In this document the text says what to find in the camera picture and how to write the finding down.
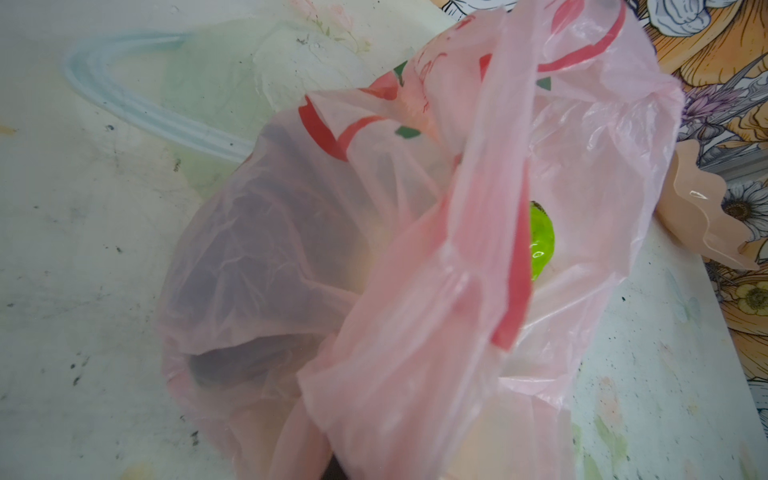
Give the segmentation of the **pink plastic bag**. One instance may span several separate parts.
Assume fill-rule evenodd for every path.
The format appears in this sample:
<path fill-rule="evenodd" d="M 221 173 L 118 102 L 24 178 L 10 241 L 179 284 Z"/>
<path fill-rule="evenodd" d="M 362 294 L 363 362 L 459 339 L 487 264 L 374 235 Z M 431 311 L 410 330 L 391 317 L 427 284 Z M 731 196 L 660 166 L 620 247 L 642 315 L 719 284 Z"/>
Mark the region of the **pink plastic bag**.
<path fill-rule="evenodd" d="M 156 308 L 173 397 L 240 479 L 571 479 L 572 384 L 683 95 L 624 1 L 480 10 L 277 113 Z M 531 272 L 530 202 L 555 232 Z"/>

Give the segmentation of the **pink flower-shaped bowl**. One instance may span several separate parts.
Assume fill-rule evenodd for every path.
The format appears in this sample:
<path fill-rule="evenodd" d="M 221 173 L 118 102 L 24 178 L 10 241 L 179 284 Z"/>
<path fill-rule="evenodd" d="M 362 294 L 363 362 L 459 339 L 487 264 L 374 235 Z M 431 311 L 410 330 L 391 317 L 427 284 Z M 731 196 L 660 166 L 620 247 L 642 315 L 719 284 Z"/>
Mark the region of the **pink flower-shaped bowl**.
<path fill-rule="evenodd" d="M 743 254 L 751 231 L 723 211 L 726 182 L 697 167 L 698 153 L 695 140 L 676 144 L 656 214 L 688 250 L 732 269 L 756 270 L 757 262 Z"/>

